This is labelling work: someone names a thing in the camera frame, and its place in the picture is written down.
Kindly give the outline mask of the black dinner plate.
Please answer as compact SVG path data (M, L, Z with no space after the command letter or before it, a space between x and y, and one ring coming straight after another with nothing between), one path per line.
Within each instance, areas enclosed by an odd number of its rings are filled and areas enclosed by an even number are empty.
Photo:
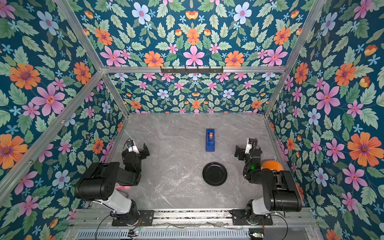
M202 176L208 185L217 187L226 182L228 172L224 165L211 162L204 166Z

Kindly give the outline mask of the clear bubble wrap sheet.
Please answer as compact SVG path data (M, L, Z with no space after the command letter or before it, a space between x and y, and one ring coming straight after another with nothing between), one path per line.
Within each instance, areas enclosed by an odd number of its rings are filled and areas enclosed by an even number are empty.
M159 157L154 164L153 198L191 198L202 196L204 156L201 141L166 139L160 144Z

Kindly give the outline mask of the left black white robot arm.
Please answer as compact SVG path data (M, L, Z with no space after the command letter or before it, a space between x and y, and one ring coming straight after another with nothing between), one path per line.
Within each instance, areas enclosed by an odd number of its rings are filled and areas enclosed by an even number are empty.
M75 197L94 202L111 210L114 226L134 226L141 222L135 201L125 197L117 187L138 186L142 177L142 160L150 156L146 144L140 150L132 139L122 152L124 168L119 162L93 163L79 180Z

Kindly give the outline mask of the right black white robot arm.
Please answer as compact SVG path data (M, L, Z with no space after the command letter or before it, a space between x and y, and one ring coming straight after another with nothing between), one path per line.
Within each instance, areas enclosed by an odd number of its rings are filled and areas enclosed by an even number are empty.
M262 161L259 147L236 146L234 156L245 163L243 177L250 184L260 185L263 195L250 200L245 209L245 221L250 225L267 224L272 213L300 212L303 201L290 171L280 169L275 160Z

